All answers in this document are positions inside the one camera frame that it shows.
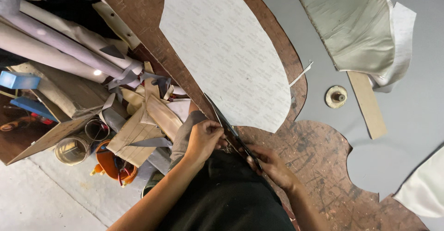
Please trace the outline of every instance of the worn wooden tabletop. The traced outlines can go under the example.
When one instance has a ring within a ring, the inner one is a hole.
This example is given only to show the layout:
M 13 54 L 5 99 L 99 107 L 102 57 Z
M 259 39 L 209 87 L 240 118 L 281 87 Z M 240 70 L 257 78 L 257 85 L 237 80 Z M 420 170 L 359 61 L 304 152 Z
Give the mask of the worn wooden tabletop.
M 164 0 L 105 1 L 145 46 L 139 46 L 134 55 L 143 61 L 148 59 L 154 67 L 164 68 L 194 103 L 214 119 L 210 104 L 158 27 Z M 244 1 L 269 35 L 291 82 L 302 72 L 295 49 L 262 0 Z M 279 153 L 306 185 L 319 212 L 329 220 L 331 230 L 426 230 L 418 217 L 391 197 L 379 202 L 378 194 L 351 183 L 346 160 L 352 148 L 339 132 L 320 122 L 294 122 L 307 94 L 305 76 L 292 86 L 291 94 L 295 101 L 275 134 L 252 127 L 237 129 L 246 143 L 262 144 Z M 278 188 L 276 191 L 288 205 L 283 192 Z

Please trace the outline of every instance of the orange container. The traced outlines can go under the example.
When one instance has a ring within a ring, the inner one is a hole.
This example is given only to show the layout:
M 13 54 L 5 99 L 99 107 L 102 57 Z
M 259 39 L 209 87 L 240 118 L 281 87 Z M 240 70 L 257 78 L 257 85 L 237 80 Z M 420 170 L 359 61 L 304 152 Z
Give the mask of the orange container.
M 114 165 L 114 157 L 115 155 L 112 152 L 105 152 L 105 153 L 97 153 L 97 151 L 99 151 L 103 145 L 107 146 L 108 143 L 111 140 L 105 140 L 102 143 L 100 143 L 97 146 L 96 149 L 96 159 L 98 164 L 96 165 L 96 167 L 94 168 L 94 170 L 91 172 L 91 175 L 95 174 L 95 173 L 101 173 L 101 175 L 103 174 L 103 172 L 105 172 L 109 177 L 111 177 L 112 179 L 118 181 L 118 174 L 119 171 L 117 171 L 117 168 Z M 126 171 L 122 171 L 120 172 L 120 178 L 123 182 L 123 186 L 125 187 L 126 184 L 130 184 L 132 183 L 132 181 L 134 180 L 134 178 L 136 178 L 137 175 L 137 167 L 133 166 L 132 169 L 128 169 L 130 174 L 128 175 L 128 173 Z

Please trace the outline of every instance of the hand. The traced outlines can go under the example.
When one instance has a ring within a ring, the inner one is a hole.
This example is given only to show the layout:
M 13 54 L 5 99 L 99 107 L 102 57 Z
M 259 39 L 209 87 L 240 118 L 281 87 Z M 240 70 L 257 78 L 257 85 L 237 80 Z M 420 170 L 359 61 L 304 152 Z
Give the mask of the hand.
M 191 130 L 184 158 L 191 159 L 203 166 L 214 149 L 228 145 L 224 138 L 223 128 L 218 122 L 207 119 L 195 124 Z
M 299 184 L 295 174 L 285 165 L 284 161 L 280 159 L 274 150 L 255 144 L 247 144 L 247 147 L 256 155 L 263 171 L 285 192 L 293 190 L 295 185 Z M 247 162 L 253 171 L 256 171 L 258 175 L 262 175 L 251 156 L 247 157 Z

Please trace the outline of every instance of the metal bolt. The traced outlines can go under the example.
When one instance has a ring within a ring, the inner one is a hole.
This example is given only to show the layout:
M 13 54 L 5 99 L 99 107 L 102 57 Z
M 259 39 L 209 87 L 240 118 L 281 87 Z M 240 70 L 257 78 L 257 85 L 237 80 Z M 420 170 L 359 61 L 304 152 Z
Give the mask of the metal bolt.
M 345 100 L 345 95 L 341 94 L 341 93 L 336 93 L 332 95 L 332 99 L 335 101 L 344 101 Z

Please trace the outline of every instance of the black shirt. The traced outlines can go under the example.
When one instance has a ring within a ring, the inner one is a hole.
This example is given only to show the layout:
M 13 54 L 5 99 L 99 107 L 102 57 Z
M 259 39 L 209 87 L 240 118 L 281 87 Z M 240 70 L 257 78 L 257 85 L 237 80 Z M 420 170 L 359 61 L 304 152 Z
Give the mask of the black shirt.
M 267 181 L 240 155 L 216 150 L 158 230 L 295 229 Z

